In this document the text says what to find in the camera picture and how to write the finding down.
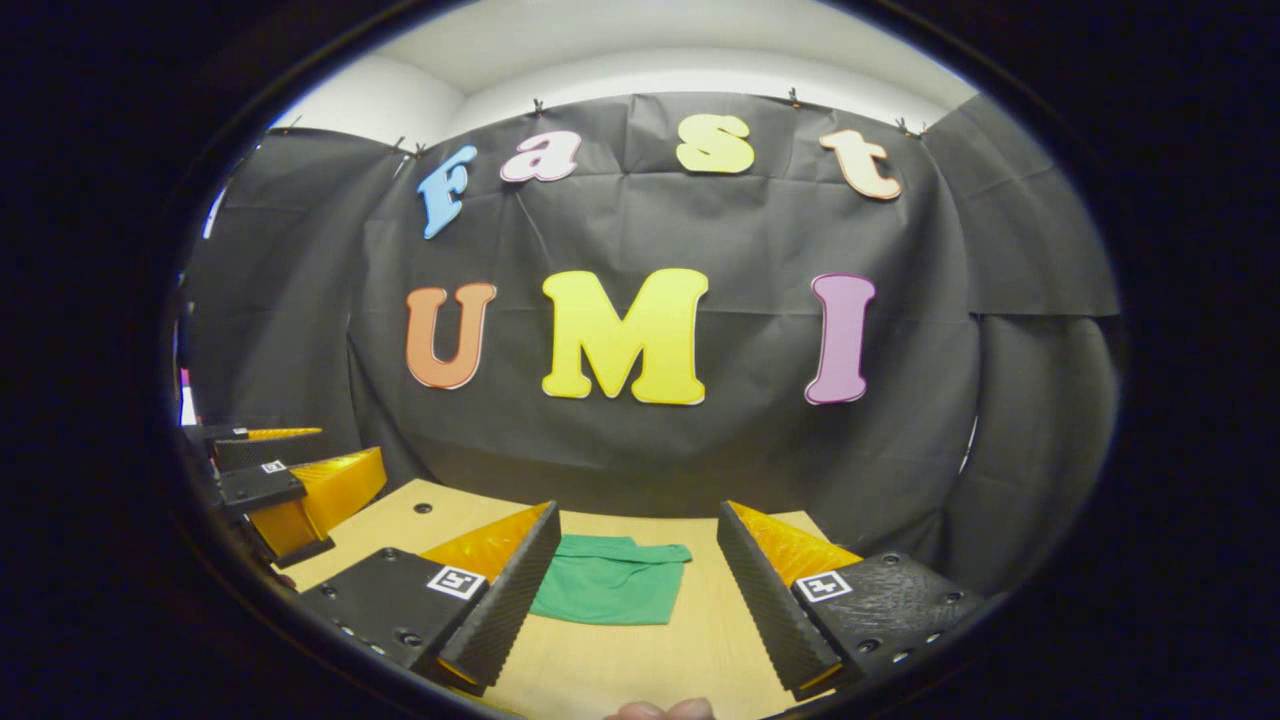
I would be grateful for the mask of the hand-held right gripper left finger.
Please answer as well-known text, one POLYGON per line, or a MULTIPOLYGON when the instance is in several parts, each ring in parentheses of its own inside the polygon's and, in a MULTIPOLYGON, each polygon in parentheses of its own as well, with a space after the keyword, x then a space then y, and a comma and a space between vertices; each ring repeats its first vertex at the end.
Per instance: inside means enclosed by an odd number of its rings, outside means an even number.
POLYGON ((559 543, 559 507, 548 501, 422 553, 380 548, 298 601, 369 653, 481 696, 497 684, 559 543))

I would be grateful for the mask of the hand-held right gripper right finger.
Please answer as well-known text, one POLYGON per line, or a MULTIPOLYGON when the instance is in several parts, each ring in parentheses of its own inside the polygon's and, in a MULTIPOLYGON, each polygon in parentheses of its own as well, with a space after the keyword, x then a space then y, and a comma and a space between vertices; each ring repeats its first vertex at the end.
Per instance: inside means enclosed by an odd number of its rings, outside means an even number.
POLYGON ((908 553, 859 556, 733 501, 716 538, 781 685, 858 694, 936 659, 1001 603, 908 553))

